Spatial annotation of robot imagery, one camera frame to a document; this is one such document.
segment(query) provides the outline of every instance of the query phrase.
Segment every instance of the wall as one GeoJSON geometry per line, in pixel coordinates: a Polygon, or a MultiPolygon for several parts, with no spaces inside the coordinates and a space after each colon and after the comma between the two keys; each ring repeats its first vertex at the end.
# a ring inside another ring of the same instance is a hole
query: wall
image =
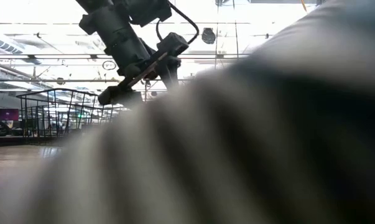
{"type": "MultiPolygon", "coordinates": [[[[36,105],[37,105],[36,101],[30,101],[30,100],[27,101],[27,106],[36,106],[36,105]]],[[[15,96],[9,96],[8,93],[0,93],[0,108],[21,109],[21,101],[15,96]]]]}

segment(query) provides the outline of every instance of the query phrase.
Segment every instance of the ceiling pipe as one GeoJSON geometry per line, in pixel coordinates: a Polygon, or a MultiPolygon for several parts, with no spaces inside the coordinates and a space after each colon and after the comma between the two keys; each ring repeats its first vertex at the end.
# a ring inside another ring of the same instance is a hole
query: ceiling pipe
{"type": "MultiPolygon", "coordinates": [[[[15,78],[21,78],[21,77],[19,77],[19,76],[21,76],[20,74],[18,74],[18,73],[15,73],[15,72],[11,72],[11,71],[7,71],[7,70],[5,70],[5,69],[1,69],[0,68],[0,78],[4,78],[4,75],[6,75],[6,77],[7,76],[9,76],[9,78],[8,79],[12,79],[13,77],[15,77],[15,78]]],[[[27,77],[23,77],[24,79],[21,79],[21,80],[24,80],[25,82],[27,82],[27,81],[29,81],[29,79],[27,78],[27,77]]]]}
{"type": "MultiPolygon", "coordinates": [[[[191,81],[192,79],[178,79],[178,81],[191,81]]],[[[107,83],[107,82],[119,82],[119,80],[9,80],[9,79],[0,79],[0,82],[28,82],[28,83],[45,83],[45,82],[94,82],[94,83],[107,83]]]]}
{"type": "Polygon", "coordinates": [[[24,77],[27,77],[27,78],[35,79],[35,77],[33,77],[32,75],[29,75],[29,74],[24,73],[24,72],[20,72],[20,71],[18,71],[18,70],[16,70],[16,69],[13,69],[13,68],[11,68],[11,67],[8,67],[8,66],[6,66],[6,65],[3,65],[3,64],[1,64],[1,63],[0,63],[0,68],[3,68],[3,69],[5,69],[5,70],[7,70],[9,73],[11,73],[12,75],[15,75],[15,76],[19,76],[19,75],[21,75],[21,76],[24,76],[24,77]]]}
{"type": "MultiPolygon", "coordinates": [[[[23,45],[8,38],[6,35],[0,35],[0,49],[14,55],[25,53],[25,48],[23,45]]],[[[37,60],[36,58],[23,59],[23,61],[27,63],[34,63],[36,65],[40,65],[42,63],[40,60],[37,60]]]]}

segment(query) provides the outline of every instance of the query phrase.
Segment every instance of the ceiling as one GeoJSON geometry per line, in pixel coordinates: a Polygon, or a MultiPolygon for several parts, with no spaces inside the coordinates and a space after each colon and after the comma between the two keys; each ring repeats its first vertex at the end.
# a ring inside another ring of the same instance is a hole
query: ceiling
{"type": "MultiPolygon", "coordinates": [[[[215,44],[206,44],[201,37],[197,38],[180,56],[179,78],[188,78],[213,67],[223,68],[267,41],[267,34],[271,38],[307,14],[300,0],[251,1],[253,3],[230,0],[221,7],[215,5],[215,0],[171,1],[197,23],[200,32],[212,28],[217,35],[215,44]],[[226,55],[226,59],[216,58],[218,54],[226,55]]],[[[305,2],[308,11],[314,10],[315,1],[305,2]]],[[[74,0],[0,0],[0,39],[15,46],[21,45],[24,55],[37,55],[40,65],[14,58],[18,55],[1,57],[0,63],[44,80],[59,77],[65,80],[122,80],[116,70],[103,68],[103,62],[111,58],[105,55],[90,58],[92,54],[104,54],[105,46],[97,34],[86,35],[79,28],[84,13],[74,0]]],[[[155,48],[159,40],[154,22],[143,28],[133,28],[139,37],[155,48]]],[[[195,31],[174,13],[160,25],[162,36],[169,32],[189,39],[195,31]]],[[[0,49],[0,54],[8,52],[0,49]]],[[[66,83],[62,87],[97,90],[110,85],[114,83],[66,83]]],[[[138,90],[144,88],[141,84],[135,87],[138,90]]],[[[160,82],[155,86],[158,90],[164,88],[160,82]]]]}

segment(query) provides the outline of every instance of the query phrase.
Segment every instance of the industrial ceiling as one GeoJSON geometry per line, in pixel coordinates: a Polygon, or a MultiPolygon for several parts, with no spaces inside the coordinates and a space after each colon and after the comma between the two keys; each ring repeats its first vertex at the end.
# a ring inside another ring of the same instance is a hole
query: industrial ceiling
{"type": "MultiPolygon", "coordinates": [[[[291,25],[316,8],[318,1],[306,0],[229,0],[221,6],[215,0],[173,0],[181,11],[200,28],[211,28],[216,35],[213,44],[201,37],[180,56],[180,79],[197,72],[223,68],[245,57],[278,31],[291,25]]],[[[87,35],[78,26],[84,10],[74,0],[0,0],[0,79],[18,81],[1,83],[0,88],[44,89],[77,88],[104,90],[122,80],[113,69],[111,57],[103,53],[104,44],[97,34],[87,35]],[[28,82],[31,77],[53,82],[28,82]],[[96,80],[96,82],[54,82],[54,80],[96,80]]],[[[134,30],[148,45],[159,42],[155,22],[134,30]]],[[[186,39],[194,34],[183,18],[174,13],[160,24],[165,36],[176,32],[186,39]]],[[[143,84],[134,87],[144,89],[143,84]]],[[[152,87],[164,90],[161,82],[152,87]]]]}

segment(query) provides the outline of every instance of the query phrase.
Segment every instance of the blurry cloth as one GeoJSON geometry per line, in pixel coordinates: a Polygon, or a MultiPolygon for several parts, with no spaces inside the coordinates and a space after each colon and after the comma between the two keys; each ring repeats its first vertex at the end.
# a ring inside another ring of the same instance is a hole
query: blurry cloth
{"type": "Polygon", "coordinates": [[[375,223],[375,0],[335,0],[0,189],[0,224],[375,223]]]}

